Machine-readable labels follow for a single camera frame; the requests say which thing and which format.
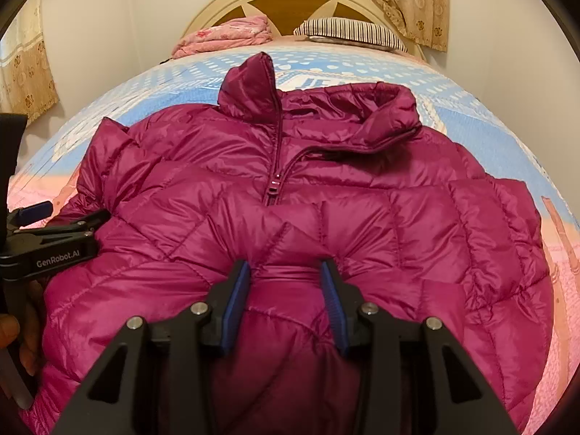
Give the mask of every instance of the magenta puffer jacket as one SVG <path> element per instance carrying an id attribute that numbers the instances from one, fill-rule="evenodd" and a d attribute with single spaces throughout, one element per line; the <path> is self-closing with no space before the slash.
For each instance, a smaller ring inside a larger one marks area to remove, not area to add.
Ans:
<path id="1" fill-rule="evenodd" d="M 97 258 L 46 290 L 47 364 L 22 413 L 35 433 L 126 319 L 176 315 L 238 258 L 252 283 L 236 349 L 212 370 L 220 433 L 350 435 L 359 368 L 333 345 L 326 257 L 394 316 L 442 318 L 526 425 L 552 334 L 538 212 L 524 183 L 422 127 L 405 87 L 280 92 L 258 54 L 228 72 L 218 106 L 105 118 L 60 220 L 102 207 Z"/>

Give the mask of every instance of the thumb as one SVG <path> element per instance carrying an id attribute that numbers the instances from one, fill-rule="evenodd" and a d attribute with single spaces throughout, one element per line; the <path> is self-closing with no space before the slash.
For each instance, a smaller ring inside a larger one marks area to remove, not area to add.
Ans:
<path id="1" fill-rule="evenodd" d="M 16 317 L 0 314 L 0 348 L 10 345 L 20 333 L 20 325 Z"/>

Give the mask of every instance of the arched headboard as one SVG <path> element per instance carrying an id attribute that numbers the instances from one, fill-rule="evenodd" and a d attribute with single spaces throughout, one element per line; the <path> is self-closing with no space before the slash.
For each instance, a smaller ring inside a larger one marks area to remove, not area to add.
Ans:
<path id="1" fill-rule="evenodd" d="M 337 16 L 372 22 L 388 27 L 404 42 L 410 54 L 425 59 L 421 47 L 402 36 L 372 0 L 214 0 L 193 18 L 183 35 L 256 14 L 267 15 L 273 33 L 278 36 L 292 34 L 310 18 Z"/>

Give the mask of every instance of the blue gripper pad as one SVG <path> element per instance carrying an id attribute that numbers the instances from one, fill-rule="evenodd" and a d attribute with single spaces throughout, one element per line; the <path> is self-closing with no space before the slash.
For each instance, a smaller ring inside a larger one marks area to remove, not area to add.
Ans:
<path id="1" fill-rule="evenodd" d="M 220 348 L 224 354 L 230 353 L 236 344 L 238 328 L 244 312 L 246 298 L 250 287 L 250 266 L 247 261 L 243 262 L 240 272 L 236 278 L 236 283 L 231 291 L 230 299 L 227 302 L 221 323 Z"/>
<path id="2" fill-rule="evenodd" d="M 344 356 L 350 347 L 346 314 L 344 313 L 338 292 L 336 291 L 335 279 L 326 261 L 323 261 L 320 269 L 320 285 L 323 289 L 324 303 L 326 304 L 328 318 L 330 319 L 334 344 Z"/>
<path id="3" fill-rule="evenodd" d="M 23 207 L 16 215 L 16 224 L 18 227 L 25 227 L 34 224 L 37 221 L 46 219 L 52 214 L 52 203 L 44 201 L 32 206 Z"/>

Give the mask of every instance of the wall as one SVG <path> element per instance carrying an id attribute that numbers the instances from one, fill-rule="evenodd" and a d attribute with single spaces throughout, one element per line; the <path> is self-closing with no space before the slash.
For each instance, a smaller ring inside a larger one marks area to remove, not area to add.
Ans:
<path id="1" fill-rule="evenodd" d="M 27 129 L 22 166 L 84 106 L 170 56 L 211 0 L 42 0 L 46 53 L 60 103 Z"/>
<path id="2" fill-rule="evenodd" d="M 451 0 L 449 52 L 426 52 L 530 147 L 580 218 L 580 62 L 543 2 Z"/>

